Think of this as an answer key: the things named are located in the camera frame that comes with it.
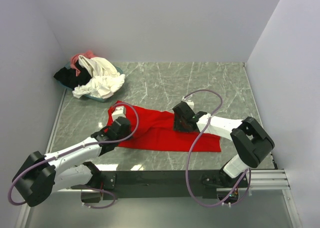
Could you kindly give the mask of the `red t shirt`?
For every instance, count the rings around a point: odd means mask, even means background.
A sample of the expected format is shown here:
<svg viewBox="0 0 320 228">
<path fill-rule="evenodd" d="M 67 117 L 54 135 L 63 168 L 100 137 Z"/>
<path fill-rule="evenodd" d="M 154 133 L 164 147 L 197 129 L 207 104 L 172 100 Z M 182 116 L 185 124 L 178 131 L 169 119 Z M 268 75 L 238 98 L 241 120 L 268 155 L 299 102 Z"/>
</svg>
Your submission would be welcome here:
<svg viewBox="0 0 320 228">
<path fill-rule="evenodd" d="M 131 131 L 137 124 L 134 111 L 126 108 L 126 118 L 130 121 Z M 137 111 L 139 125 L 129 140 L 119 143 L 119 147 L 161 152 L 189 152 L 198 132 L 174 131 L 174 114 L 168 111 L 146 109 L 133 105 Z M 205 133 L 198 140 L 193 152 L 220 153 L 220 137 Z"/>
</svg>

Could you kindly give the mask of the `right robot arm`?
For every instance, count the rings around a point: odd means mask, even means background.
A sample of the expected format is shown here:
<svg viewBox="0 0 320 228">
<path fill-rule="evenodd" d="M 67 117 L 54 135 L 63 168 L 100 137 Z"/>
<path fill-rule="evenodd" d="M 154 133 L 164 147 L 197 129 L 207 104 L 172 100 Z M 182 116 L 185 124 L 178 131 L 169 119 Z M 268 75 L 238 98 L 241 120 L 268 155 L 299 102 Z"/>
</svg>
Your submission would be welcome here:
<svg viewBox="0 0 320 228">
<path fill-rule="evenodd" d="M 193 151 L 204 135 L 214 135 L 233 142 L 236 155 L 219 171 L 215 171 L 212 177 L 203 178 L 204 184 L 208 187 L 232 187 L 241 173 L 250 168 L 257 168 L 275 147 L 274 141 L 253 117 L 228 119 L 204 111 L 195 113 L 192 104 L 185 101 L 177 104 L 173 112 L 174 131 L 197 134 L 191 145 Z"/>
</svg>

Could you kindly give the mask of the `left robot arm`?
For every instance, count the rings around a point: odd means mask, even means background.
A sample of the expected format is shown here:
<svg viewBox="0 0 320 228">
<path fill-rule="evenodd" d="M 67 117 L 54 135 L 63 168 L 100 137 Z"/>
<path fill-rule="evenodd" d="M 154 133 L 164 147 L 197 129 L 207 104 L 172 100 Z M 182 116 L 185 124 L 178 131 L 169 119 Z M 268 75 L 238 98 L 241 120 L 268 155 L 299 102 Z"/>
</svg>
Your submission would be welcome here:
<svg viewBox="0 0 320 228">
<path fill-rule="evenodd" d="M 29 207 L 41 204 L 54 192 L 75 186 L 94 190 L 106 188 L 102 172 L 90 159 L 113 151 L 131 135 L 130 121 L 118 117 L 78 144 L 53 153 L 31 153 L 13 177 L 12 184 Z"/>
</svg>

